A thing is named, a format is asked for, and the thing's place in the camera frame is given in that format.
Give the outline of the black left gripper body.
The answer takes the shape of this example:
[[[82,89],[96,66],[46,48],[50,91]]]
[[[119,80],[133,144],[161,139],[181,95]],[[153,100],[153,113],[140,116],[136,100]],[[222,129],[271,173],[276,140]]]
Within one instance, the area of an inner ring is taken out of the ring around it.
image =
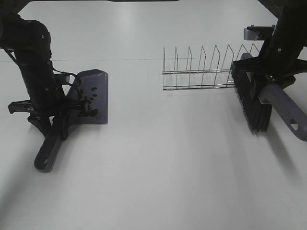
[[[45,109],[35,109],[31,100],[12,102],[8,105],[10,114],[15,112],[29,113],[28,122],[34,125],[45,137],[51,130],[50,117],[63,119],[59,134],[62,140],[68,137],[69,118],[72,112],[80,112],[85,110],[84,102],[64,98],[58,104]]]

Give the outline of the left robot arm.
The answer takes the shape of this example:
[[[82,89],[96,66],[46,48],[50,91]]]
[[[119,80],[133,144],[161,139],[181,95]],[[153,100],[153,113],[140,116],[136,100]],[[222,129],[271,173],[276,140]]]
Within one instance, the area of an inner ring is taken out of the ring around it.
[[[9,111],[29,113],[28,121],[44,136],[51,130],[51,116],[87,110],[79,96],[65,95],[62,85],[68,82],[63,77],[69,73],[54,69],[50,46],[50,32],[41,22],[12,12],[0,14],[0,47],[18,66],[29,95],[29,100],[11,103]]]

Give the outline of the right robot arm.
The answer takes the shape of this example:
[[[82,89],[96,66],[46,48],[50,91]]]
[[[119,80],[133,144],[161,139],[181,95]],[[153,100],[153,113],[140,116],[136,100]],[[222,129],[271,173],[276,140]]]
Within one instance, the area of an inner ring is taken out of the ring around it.
[[[307,2],[305,0],[262,0],[260,3],[277,19],[272,26],[248,26],[244,39],[263,41],[256,57],[234,61],[231,66],[235,85],[248,80],[246,73],[264,74],[283,89],[294,84],[294,75],[305,72],[307,63],[299,60],[307,45]]]

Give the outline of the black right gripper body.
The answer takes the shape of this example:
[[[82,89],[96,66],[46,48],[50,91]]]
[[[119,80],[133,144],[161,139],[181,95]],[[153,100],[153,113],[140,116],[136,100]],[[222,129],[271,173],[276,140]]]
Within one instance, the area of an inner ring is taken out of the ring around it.
[[[242,54],[240,60],[232,62],[232,78],[235,80],[239,73],[247,72],[272,76],[276,84],[281,88],[286,88],[294,84],[296,74],[307,72],[307,61],[297,59],[288,70],[282,70],[281,67],[272,69],[260,57],[253,57],[251,54]]]

